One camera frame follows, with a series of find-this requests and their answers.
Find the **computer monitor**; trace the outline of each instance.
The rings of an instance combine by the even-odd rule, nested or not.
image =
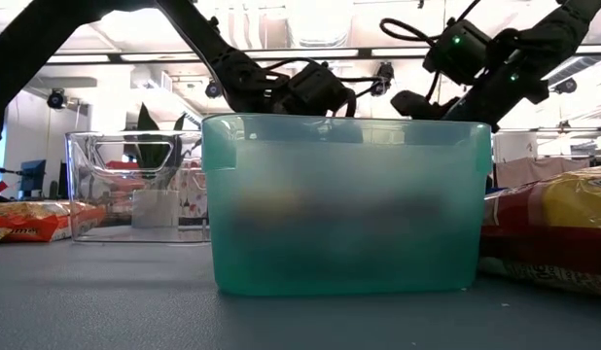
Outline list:
[[[31,160],[21,164],[21,182],[19,190],[23,197],[32,196],[33,191],[41,191],[46,175],[46,160]]]

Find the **translucent plastic container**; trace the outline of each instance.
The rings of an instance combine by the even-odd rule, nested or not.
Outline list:
[[[216,281],[250,296],[453,290],[476,275],[490,128],[203,121]]]
[[[194,189],[205,193],[200,132],[74,132],[66,141],[75,241],[209,241],[203,219],[188,215]]]

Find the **orange snack bag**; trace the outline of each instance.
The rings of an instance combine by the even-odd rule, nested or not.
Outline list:
[[[75,203],[78,225],[98,225],[104,210]],[[71,236],[67,201],[0,203],[0,242],[51,242]]]

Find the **desk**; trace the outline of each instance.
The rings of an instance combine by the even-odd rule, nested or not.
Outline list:
[[[0,245],[0,349],[601,349],[601,299],[479,279],[466,292],[217,292],[208,245]]]

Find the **red and yellow snack bag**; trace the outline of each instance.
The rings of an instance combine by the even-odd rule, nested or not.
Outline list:
[[[104,218],[104,210],[74,203],[78,225],[95,225]],[[1,242],[51,242],[71,236],[68,201],[0,203]]]
[[[481,271],[601,295],[601,166],[489,194]]]

